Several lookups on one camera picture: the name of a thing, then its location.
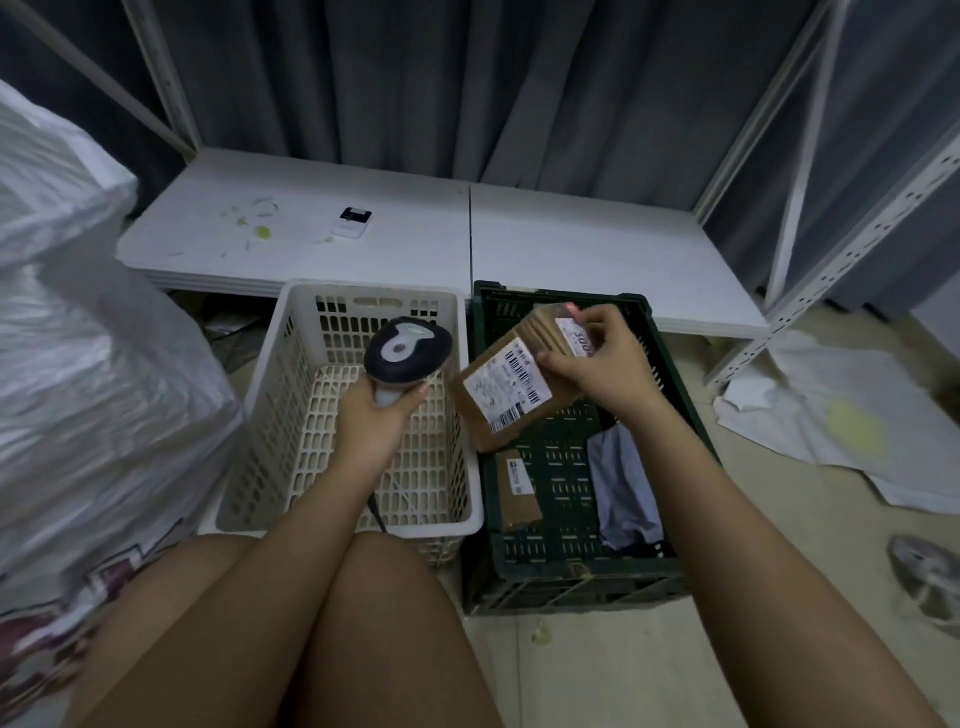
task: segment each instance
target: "gray curtain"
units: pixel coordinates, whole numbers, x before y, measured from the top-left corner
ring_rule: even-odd
[[[788,286],[960,118],[960,3],[861,0],[830,93]],[[809,85],[798,88],[707,225],[748,288],[765,284]],[[960,180],[938,190],[834,288],[847,309],[909,311],[960,268]]]
[[[691,209],[812,0],[165,0],[210,146]]]
[[[136,38],[117,0],[32,0],[61,33],[100,64],[161,119]],[[140,180],[138,205],[148,205],[183,169],[183,159],[0,10],[0,79],[35,104],[90,133]]]

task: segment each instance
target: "light blue cloth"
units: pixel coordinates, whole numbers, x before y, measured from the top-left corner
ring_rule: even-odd
[[[593,492],[600,514],[600,535],[614,550],[663,540],[660,511],[640,453],[630,431],[621,424],[587,440]]]

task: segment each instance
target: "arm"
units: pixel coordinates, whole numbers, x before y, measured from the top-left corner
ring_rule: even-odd
[[[425,397],[421,387],[378,410],[361,376],[340,403],[326,472],[82,726],[272,724],[357,519]]]
[[[754,507],[660,393],[611,305],[575,314],[602,328],[591,359],[540,363],[626,425],[680,554],[704,627],[753,726],[939,726],[870,626]]]

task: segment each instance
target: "woven plastic bag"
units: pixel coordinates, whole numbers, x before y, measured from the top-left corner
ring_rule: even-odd
[[[0,725],[56,722],[102,607],[195,529],[242,424],[196,324],[114,257],[135,188],[0,82]]]

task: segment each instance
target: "white paper sheet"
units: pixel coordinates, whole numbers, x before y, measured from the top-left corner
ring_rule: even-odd
[[[960,428],[892,354],[824,347],[800,331],[770,354],[788,386],[751,370],[713,403],[720,425],[798,460],[860,470],[891,505],[960,515]]]

